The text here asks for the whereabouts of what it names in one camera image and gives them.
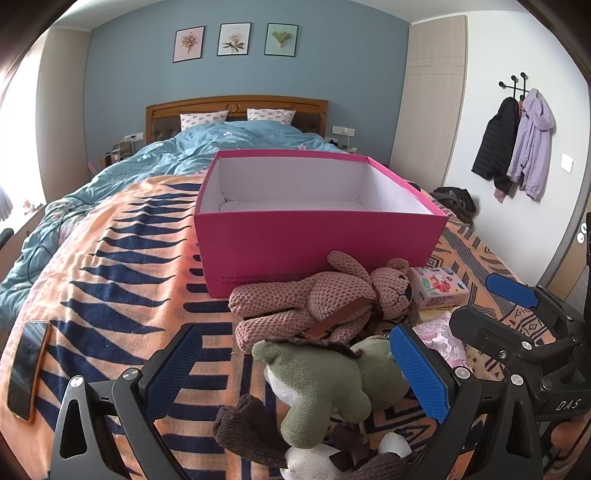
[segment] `silver bolt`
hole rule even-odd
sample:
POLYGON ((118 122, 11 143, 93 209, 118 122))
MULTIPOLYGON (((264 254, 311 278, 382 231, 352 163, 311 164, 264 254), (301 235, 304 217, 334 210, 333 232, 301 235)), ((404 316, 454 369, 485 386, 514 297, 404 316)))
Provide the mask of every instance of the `silver bolt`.
POLYGON ((138 376, 138 369, 137 368, 128 368, 125 372, 123 372, 123 378, 126 380, 133 380, 138 376))
POLYGON ((523 378, 520 375, 511 375, 511 383, 514 385, 523 385, 523 378))
POLYGON ((470 378, 470 371, 464 367, 456 368, 456 376, 458 378, 463 378, 464 380, 470 378))
POLYGON ((78 375, 70 380, 70 385, 76 388, 81 386, 83 381, 84 379, 80 375, 78 375))

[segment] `smartphone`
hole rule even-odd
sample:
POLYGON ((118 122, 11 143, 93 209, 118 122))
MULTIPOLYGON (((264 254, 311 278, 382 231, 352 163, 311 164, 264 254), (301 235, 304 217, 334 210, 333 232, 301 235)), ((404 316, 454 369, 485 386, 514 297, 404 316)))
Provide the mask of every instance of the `smartphone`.
POLYGON ((37 377, 49 331, 49 322, 27 322, 12 364, 8 386, 8 408, 27 423, 32 423, 34 418, 37 377))

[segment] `picture frame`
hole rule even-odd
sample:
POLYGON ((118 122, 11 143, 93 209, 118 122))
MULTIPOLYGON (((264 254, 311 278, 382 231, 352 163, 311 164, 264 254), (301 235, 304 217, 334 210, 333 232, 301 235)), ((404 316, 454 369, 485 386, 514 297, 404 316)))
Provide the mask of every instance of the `picture frame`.
POLYGON ((220 25, 217 56, 248 55, 251 26, 250 23, 224 23, 220 25))
POLYGON ((205 27, 178 30, 174 37, 173 63, 200 59, 203 54, 205 27))
POLYGON ((295 57, 299 25, 269 23, 265 55, 295 57))

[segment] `blue wall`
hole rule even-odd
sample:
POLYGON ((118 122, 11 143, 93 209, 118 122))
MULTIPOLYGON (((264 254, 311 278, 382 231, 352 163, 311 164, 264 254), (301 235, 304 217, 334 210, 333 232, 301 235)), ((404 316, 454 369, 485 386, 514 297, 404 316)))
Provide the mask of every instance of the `blue wall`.
POLYGON ((356 129, 351 146, 388 163, 398 122, 408 23, 349 0, 165 0, 93 30, 84 123, 88 160, 145 130, 145 108, 213 95, 329 100, 332 126, 356 129), (251 22, 249 54, 217 56, 222 23, 251 22), (265 56, 267 23, 297 24, 294 58, 265 56), (173 63, 177 30, 205 25, 201 59, 173 63))

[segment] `brown crocheted teddy bear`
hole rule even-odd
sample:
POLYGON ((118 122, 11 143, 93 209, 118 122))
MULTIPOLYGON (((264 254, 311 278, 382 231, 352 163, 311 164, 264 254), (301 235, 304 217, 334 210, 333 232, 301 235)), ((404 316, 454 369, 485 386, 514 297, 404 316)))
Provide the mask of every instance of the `brown crocheted teddy bear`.
POLYGON ((337 271, 300 281, 235 288, 231 311, 256 317, 236 327, 240 350, 251 353, 255 343, 268 338, 284 340, 303 334, 319 339, 327 332, 329 341, 347 343, 361 332, 376 307, 383 311, 384 320, 394 320, 408 307, 412 289, 405 276, 406 260, 391 260, 371 275, 343 252, 332 251, 328 262, 337 271))

